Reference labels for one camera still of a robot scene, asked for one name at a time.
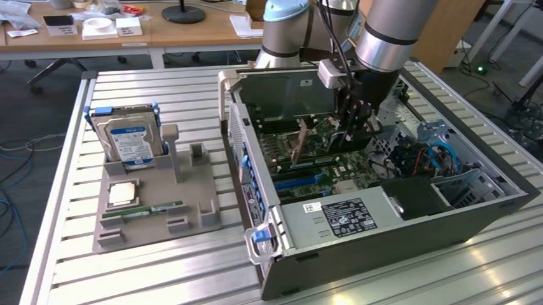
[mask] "blue cable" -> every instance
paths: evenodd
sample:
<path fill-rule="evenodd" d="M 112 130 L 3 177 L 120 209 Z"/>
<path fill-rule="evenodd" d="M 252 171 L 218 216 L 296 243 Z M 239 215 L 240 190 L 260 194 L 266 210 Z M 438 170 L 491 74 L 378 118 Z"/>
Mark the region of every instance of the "blue cable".
<path fill-rule="evenodd" d="M 15 261 L 12 261 L 12 263 L 11 263 L 9 265 L 7 265 L 7 267 L 0 271 L 0 275 L 3 275 L 3 274 L 9 270 L 11 266 L 19 264 L 19 262 L 24 259 L 24 256 L 27 255 L 28 249 L 27 249 L 27 235 L 25 235 L 25 233 L 24 233 L 24 226 L 23 226 L 23 222 L 21 222 L 21 220 L 20 220 L 19 210 L 17 210 L 17 208 L 16 208 L 9 202 L 7 202 L 5 200 L 0 200 L 0 202 L 1 202 L 8 208 L 11 208 L 12 213 L 13 213 L 13 215 L 15 215 L 15 219 L 16 219 L 17 224 L 19 224 L 20 233 L 21 233 L 21 236 L 23 236 L 23 251 L 21 251 L 19 257 L 15 259 Z"/>
<path fill-rule="evenodd" d="M 28 171 L 27 171 L 27 173 L 24 173 L 24 175 L 15 182 L 12 182 L 8 186 L 0 188 L 0 190 L 4 190 L 4 189 L 8 189 L 9 187 L 15 186 L 19 182 L 21 182 L 23 179 L 27 178 L 28 174 L 31 174 L 32 161 L 28 158 L 11 157 L 11 156 L 7 156 L 7 155 L 4 155 L 1 153 L 0 153 L 0 157 L 3 157 L 5 159 L 12 159 L 12 160 L 24 160 L 28 163 Z M 12 211 L 12 213 L 15 215 L 15 219 L 16 219 L 17 224 L 19 224 L 21 236 L 23 236 L 23 251 L 21 251 L 20 255 L 17 256 L 17 258 L 15 259 L 15 261 L 12 261 L 12 263 L 9 265 L 7 265 L 7 267 L 3 270 L 0 270 L 0 275 L 3 275 L 13 265 L 19 264 L 19 262 L 24 259 L 24 256 L 27 256 L 28 241 L 27 241 L 27 234 L 24 233 L 23 222 L 20 220 L 19 209 L 7 200 L 0 200 L 0 203 L 3 203 L 7 206 L 7 208 L 11 208 L 11 211 Z"/>
<path fill-rule="evenodd" d="M 431 149 L 432 147 L 435 147 L 435 146 L 442 146 L 442 147 L 444 147 L 444 149 L 448 151 L 448 153 L 451 154 L 451 158 L 452 158 L 452 160 L 454 160 L 454 162 L 455 162 L 455 164 L 456 164 L 456 170 L 460 170 L 460 162 L 459 162 L 459 160 L 458 160 L 458 158 L 456 158 L 456 153 L 455 153 L 455 150 L 452 149 L 452 147 L 447 144 L 447 143 L 443 143 L 443 142 L 435 142 L 432 145 L 430 145 L 430 152 L 428 152 L 428 154 L 430 154 L 430 157 L 432 158 L 434 157 L 434 149 Z M 435 167 L 436 168 L 442 168 L 440 167 L 440 165 L 439 165 L 439 163 L 438 163 L 438 161 L 435 161 L 435 159 L 432 159 L 432 164 L 435 165 Z"/>

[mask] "floor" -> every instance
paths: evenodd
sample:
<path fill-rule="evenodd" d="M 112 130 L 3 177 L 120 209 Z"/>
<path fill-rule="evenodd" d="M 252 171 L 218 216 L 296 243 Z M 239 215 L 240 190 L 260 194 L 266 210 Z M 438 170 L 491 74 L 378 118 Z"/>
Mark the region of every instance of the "floor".
<path fill-rule="evenodd" d="M 483 22 L 472 24 L 466 35 L 468 43 L 472 44 L 475 42 L 487 23 L 488 20 L 483 20 Z M 499 28 L 492 34 L 472 65 L 478 65 L 484 61 L 486 54 L 502 33 L 504 33 L 504 28 Z M 258 54 L 255 51 L 243 51 L 240 53 L 244 61 L 254 60 Z M 516 83 L 542 54 L 543 46 L 519 36 L 499 61 L 502 71 L 490 70 L 483 78 L 488 82 L 495 81 L 504 84 L 507 91 L 520 95 L 526 89 L 519 87 Z M 199 64 L 224 65 L 227 61 L 230 61 L 231 64 L 236 63 L 232 53 L 228 58 L 222 52 L 203 53 L 199 64 L 191 61 L 190 56 L 191 54 L 180 56 L 178 54 L 176 57 L 170 56 L 167 67 L 186 67 Z M 147 56 L 133 55 L 127 57 L 127 59 L 128 63 L 125 65 L 119 63 L 115 57 L 87 58 L 80 61 L 89 70 L 97 71 L 151 69 L 151 60 Z M 49 60 L 37 60 L 39 68 L 45 67 L 49 62 Z M 5 65 L 7 62 L 0 63 L 0 67 L 5 67 Z M 67 129 L 71 108 L 79 87 L 79 70 L 69 65 L 57 70 L 51 77 L 40 82 L 45 93 L 39 96 L 29 93 L 25 85 L 25 81 L 36 72 L 37 69 L 25 67 L 23 61 L 15 61 L 9 69 L 0 73 L 0 103 L 3 106 L 3 111 L 0 111 L 0 130 L 3 131 L 0 134 L 0 142 L 12 139 L 35 139 L 47 134 L 61 133 Z M 456 69 L 447 69 L 440 76 L 460 94 L 484 85 L 482 81 L 470 78 Z M 543 100 L 542 88 L 536 92 L 534 101 L 538 100 Z M 508 108 L 507 99 L 492 95 L 491 87 L 471 94 L 470 101 L 486 112 L 495 115 L 503 115 Z M 44 141 L 40 147 L 36 148 L 61 145 L 61 141 L 61 138 L 51 139 Z M 28 153 L 29 151 L 24 150 L 9 152 L 9 156 L 25 158 L 28 157 Z M 27 265 L 32 257 L 31 253 L 39 234 L 43 211 L 48 200 L 59 156 L 60 150 L 36 152 L 32 158 L 33 166 L 31 174 L 16 186 L 7 189 L 9 200 L 16 204 L 23 218 L 28 239 L 28 252 L 23 260 L 17 262 L 15 269 L 0 274 L 0 304 L 17 304 L 20 298 L 28 268 Z M 0 158 L 0 178 L 8 175 L 15 167 L 19 166 L 20 162 L 20 160 Z M 5 227 L 7 221 L 8 217 L 0 218 L 0 229 Z M 8 234 L 0 239 L 0 269 L 17 257 L 23 249 L 21 244 L 20 231 L 12 227 Z"/>

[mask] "aluminum extrusion table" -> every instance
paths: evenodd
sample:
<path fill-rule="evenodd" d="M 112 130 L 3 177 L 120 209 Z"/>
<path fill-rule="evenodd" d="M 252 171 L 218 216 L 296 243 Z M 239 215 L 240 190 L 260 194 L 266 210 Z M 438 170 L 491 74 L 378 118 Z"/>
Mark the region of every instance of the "aluminum extrusion table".
<path fill-rule="evenodd" d="M 468 242 L 275 301 L 260 300 L 218 121 L 218 72 L 234 67 L 100 72 L 80 84 L 21 304 L 542 304 L 543 195 Z M 439 78 L 407 70 L 536 188 L 542 164 Z M 426 119 L 432 108 L 410 91 Z M 212 233 L 108 254 L 92 253 L 104 153 L 83 106 L 156 101 L 180 130 L 178 150 L 211 151 L 226 227 Z"/>

